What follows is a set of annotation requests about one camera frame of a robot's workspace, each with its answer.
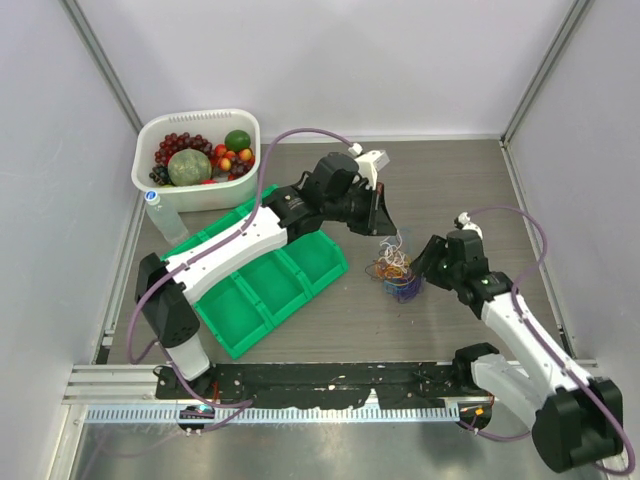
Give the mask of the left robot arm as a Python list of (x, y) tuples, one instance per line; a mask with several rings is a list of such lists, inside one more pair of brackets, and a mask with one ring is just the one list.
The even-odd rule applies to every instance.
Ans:
[(362, 236), (394, 235), (397, 228), (378, 180), (388, 162), (383, 150), (356, 158), (330, 153), (297, 183), (273, 190), (212, 239), (165, 260), (150, 254), (141, 261), (137, 306), (180, 372), (177, 383), (187, 396), (203, 398), (213, 385), (194, 304), (240, 268), (319, 231), (326, 222), (343, 223)]

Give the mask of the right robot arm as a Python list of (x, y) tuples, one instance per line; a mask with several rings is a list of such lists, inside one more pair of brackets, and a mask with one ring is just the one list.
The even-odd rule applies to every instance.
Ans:
[(451, 380), (465, 395), (485, 390), (529, 430), (543, 462), (562, 473), (622, 453), (622, 394), (597, 379), (541, 327), (512, 280), (493, 271), (473, 230), (434, 235), (411, 264), (430, 285), (456, 293), (515, 355), (512, 367), (488, 343), (460, 349)]

